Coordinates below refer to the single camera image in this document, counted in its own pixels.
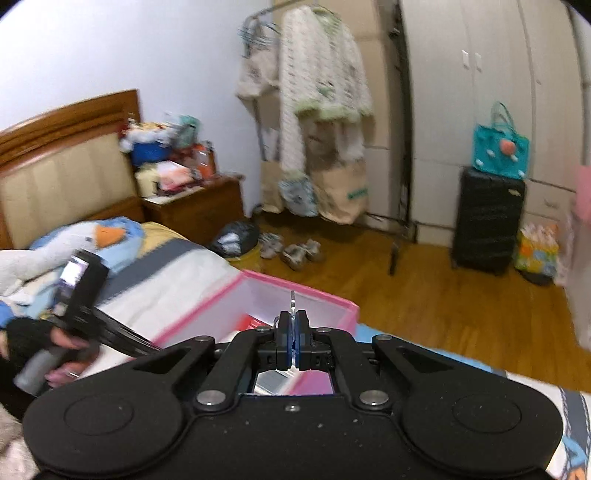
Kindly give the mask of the left hand in black glove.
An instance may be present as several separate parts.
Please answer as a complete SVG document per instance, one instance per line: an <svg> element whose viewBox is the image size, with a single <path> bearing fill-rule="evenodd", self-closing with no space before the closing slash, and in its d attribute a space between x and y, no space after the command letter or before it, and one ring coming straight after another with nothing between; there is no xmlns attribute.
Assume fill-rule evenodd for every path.
<svg viewBox="0 0 591 480"><path fill-rule="evenodd" d="M12 383L16 374L38 351L52 346L82 351L81 354L72 354L68 361L63 361L45 375L52 388L73 382L99 354L98 347L90 347L86 341L68 335L48 321L13 318L1 328L1 385Z"/></svg>

